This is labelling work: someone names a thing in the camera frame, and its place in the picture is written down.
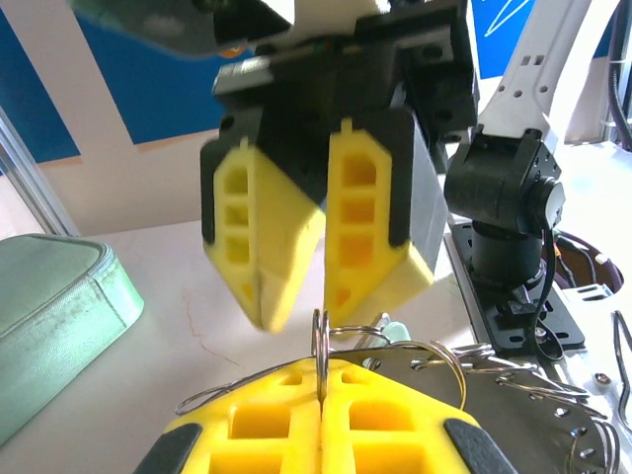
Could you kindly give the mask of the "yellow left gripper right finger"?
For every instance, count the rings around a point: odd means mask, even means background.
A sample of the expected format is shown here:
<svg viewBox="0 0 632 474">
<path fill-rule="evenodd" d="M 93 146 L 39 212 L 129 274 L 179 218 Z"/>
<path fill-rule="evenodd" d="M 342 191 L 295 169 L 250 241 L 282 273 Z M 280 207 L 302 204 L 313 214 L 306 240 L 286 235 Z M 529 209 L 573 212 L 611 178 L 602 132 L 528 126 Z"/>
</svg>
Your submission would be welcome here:
<svg viewBox="0 0 632 474">
<path fill-rule="evenodd" d="M 518 474 L 471 415 L 339 359 L 320 440 L 321 474 Z"/>
</svg>

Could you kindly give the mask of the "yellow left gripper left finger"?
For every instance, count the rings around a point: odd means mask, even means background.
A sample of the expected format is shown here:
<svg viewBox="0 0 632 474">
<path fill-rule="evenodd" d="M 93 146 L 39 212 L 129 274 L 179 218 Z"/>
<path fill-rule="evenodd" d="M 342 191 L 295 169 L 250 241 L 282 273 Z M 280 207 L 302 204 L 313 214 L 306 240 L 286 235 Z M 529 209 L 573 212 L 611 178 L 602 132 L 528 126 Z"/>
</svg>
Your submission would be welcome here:
<svg viewBox="0 0 632 474">
<path fill-rule="evenodd" d="M 132 474 L 320 474 L 316 370 L 304 358 L 210 391 Z"/>
</svg>

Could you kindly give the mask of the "silver split keyring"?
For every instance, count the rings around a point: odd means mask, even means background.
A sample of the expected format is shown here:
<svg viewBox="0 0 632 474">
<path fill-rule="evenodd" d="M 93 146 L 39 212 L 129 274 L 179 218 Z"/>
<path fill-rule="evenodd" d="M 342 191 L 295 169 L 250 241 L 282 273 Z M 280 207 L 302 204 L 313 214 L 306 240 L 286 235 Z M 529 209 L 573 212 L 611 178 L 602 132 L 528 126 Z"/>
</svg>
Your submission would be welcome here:
<svg viewBox="0 0 632 474">
<path fill-rule="evenodd" d="M 324 407 L 328 390 L 330 329 L 326 310 L 315 309 L 312 320 L 312 353 L 316 369 L 316 393 L 320 407 Z"/>
</svg>

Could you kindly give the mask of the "mint green zipper case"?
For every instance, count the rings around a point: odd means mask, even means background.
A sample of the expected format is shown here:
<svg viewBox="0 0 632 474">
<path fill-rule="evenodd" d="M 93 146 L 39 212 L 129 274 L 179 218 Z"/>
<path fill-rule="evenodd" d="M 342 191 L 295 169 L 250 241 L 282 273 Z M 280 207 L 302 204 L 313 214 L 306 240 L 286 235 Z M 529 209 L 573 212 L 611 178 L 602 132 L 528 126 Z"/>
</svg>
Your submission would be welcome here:
<svg viewBox="0 0 632 474">
<path fill-rule="evenodd" d="M 143 309 L 108 244 L 45 234 L 0 240 L 0 446 Z"/>
</svg>

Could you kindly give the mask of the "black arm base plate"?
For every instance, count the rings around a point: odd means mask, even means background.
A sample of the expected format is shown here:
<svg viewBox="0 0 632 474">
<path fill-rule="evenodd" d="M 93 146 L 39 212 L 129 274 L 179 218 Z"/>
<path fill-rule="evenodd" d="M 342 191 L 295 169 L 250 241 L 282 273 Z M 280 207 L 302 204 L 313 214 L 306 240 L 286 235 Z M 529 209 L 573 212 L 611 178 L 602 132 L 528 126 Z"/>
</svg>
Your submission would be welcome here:
<svg viewBox="0 0 632 474">
<path fill-rule="evenodd" d="M 477 340 L 499 356 L 530 356 L 530 321 L 545 277 L 545 264 L 533 265 L 535 240 L 501 241 L 470 222 L 450 235 L 448 254 Z"/>
</svg>

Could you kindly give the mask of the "aluminium frame post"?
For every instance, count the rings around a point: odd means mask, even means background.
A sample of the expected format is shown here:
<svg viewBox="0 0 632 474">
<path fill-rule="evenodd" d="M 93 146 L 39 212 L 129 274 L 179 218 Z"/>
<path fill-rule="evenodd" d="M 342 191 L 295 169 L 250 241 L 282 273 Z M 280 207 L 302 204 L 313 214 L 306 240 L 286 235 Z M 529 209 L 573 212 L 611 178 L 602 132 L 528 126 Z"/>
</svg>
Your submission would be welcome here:
<svg viewBox="0 0 632 474">
<path fill-rule="evenodd" d="M 0 107 L 0 171 L 45 233 L 78 237 L 80 231 Z"/>
</svg>

